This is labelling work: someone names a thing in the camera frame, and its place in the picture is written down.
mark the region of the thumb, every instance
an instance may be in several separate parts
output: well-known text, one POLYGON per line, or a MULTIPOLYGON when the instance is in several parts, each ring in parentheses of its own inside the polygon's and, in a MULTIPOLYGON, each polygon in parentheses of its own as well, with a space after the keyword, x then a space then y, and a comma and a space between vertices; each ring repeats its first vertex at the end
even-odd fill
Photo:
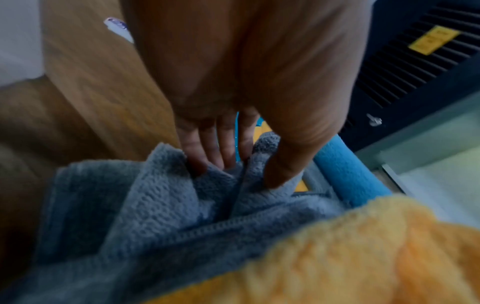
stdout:
POLYGON ((300 174, 325 143, 305 146, 281 139, 276 153, 265 166, 263 172, 265 187, 278 188, 300 174))

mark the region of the hand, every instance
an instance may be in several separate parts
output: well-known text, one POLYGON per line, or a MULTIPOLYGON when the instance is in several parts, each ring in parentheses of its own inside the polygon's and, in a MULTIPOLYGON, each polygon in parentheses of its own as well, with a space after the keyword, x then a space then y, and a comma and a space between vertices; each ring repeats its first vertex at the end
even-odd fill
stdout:
POLYGON ((299 174, 343 126, 366 46, 368 0, 121 0, 197 172, 252 153, 260 115, 280 135, 267 187, 299 174))

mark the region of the finger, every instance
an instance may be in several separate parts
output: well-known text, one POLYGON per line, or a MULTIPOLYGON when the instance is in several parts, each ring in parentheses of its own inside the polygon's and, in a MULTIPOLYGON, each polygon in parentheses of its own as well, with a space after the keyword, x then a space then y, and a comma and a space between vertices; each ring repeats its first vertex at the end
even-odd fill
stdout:
POLYGON ((215 119, 207 118, 200 121, 198 126, 201 145, 205 151, 207 159, 220 170, 224 169, 224 161, 220 154, 219 142, 217 140, 217 130, 215 128, 215 119))
POLYGON ((196 174, 205 173, 208 167, 208 160, 200 141, 197 123, 175 116, 175 128, 181 149, 185 153, 190 167, 196 174))
POLYGON ((220 116, 216 121, 216 133, 218 145, 220 146, 221 157, 225 168, 233 168, 236 164, 235 158, 235 120, 237 113, 232 112, 220 116))
POLYGON ((254 107, 243 109, 238 114, 238 154, 241 160, 252 155, 254 147, 254 132, 259 113, 254 107))
POLYGON ((263 172, 267 188, 278 188, 305 169, 321 145, 299 146, 280 140, 276 153, 268 160, 263 172))

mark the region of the yellow fluffy blanket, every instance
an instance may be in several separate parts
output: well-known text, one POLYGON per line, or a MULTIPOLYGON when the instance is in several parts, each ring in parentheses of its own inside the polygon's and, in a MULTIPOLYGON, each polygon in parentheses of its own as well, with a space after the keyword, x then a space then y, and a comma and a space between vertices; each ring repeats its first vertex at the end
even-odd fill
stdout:
POLYGON ((404 196, 315 223, 242 269, 160 303, 480 303, 480 231, 404 196))

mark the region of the yellow sticker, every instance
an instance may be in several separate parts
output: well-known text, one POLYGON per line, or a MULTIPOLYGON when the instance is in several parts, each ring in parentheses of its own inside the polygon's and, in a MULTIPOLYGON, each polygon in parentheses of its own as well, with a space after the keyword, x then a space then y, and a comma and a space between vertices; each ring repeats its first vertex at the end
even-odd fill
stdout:
POLYGON ((461 32, 457 30, 434 26, 433 29, 418 38, 414 43, 409 45, 408 48, 423 55, 430 55, 460 33, 461 32))

